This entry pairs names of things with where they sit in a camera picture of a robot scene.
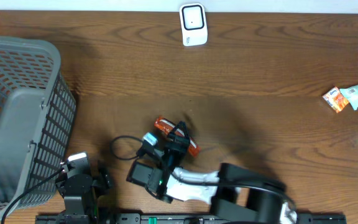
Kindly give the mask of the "red chocolate bar wrapper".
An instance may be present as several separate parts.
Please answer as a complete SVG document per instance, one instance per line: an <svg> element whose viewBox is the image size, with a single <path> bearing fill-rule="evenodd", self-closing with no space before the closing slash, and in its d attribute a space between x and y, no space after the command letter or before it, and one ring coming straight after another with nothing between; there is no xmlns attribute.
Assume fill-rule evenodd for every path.
<svg viewBox="0 0 358 224"><path fill-rule="evenodd" d="M154 126L157 129L159 129L166 137L168 137L168 134L174 129L176 124L162 116L159 116L155 120ZM178 136L181 136L181 137L185 136L183 128L177 128L175 130L175 134ZM197 157L197 155L201 151L201 148L199 147L199 145L195 142L195 140L191 136L189 136L189 138L190 138L190 145L188 147L188 152L191 156Z"/></svg>

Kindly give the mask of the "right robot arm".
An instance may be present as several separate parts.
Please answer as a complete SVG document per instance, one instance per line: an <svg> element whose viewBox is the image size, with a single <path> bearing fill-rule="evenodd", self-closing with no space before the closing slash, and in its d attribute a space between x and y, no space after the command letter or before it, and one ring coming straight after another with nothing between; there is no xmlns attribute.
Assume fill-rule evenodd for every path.
<svg viewBox="0 0 358 224"><path fill-rule="evenodd" d="M182 168L180 164L192 145L184 122L168 132L162 151L152 133L145 134L141 142L137 156L148 155L154 164L134 161L127 181L143 187L157 200L202 201L209 205L210 214L229 222L297 222L295 203L278 180L229 163L222 163L213 172Z"/></svg>

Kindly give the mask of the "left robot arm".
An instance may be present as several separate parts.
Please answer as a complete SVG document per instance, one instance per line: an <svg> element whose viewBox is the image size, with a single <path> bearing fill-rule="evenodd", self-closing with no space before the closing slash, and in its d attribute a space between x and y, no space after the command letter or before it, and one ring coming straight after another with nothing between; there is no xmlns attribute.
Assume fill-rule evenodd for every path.
<svg viewBox="0 0 358 224"><path fill-rule="evenodd" d="M65 203L55 223L116 223L110 209L98 205L98 199L112 189L112 178L104 164L98 163L98 175L93 177L87 159L64 162L55 185Z"/></svg>

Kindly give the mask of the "orange tissue packet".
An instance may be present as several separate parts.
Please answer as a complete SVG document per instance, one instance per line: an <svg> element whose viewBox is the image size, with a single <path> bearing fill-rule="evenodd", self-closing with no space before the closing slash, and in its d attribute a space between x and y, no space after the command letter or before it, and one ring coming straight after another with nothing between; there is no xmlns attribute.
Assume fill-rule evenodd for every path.
<svg viewBox="0 0 358 224"><path fill-rule="evenodd" d="M336 86L322 97L336 113L341 112L349 104L349 100L343 96Z"/></svg>

